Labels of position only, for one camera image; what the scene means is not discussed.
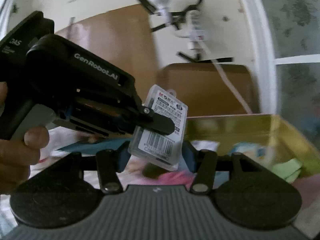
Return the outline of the person left hand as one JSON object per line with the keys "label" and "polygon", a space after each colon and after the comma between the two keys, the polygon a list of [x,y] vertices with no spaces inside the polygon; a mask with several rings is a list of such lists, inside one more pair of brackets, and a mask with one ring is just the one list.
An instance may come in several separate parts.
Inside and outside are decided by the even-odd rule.
{"label": "person left hand", "polygon": [[1,194],[9,195],[30,176],[30,167],[40,160],[40,150],[49,143],[44,126],[26,131],[24,140],[1,140]]}

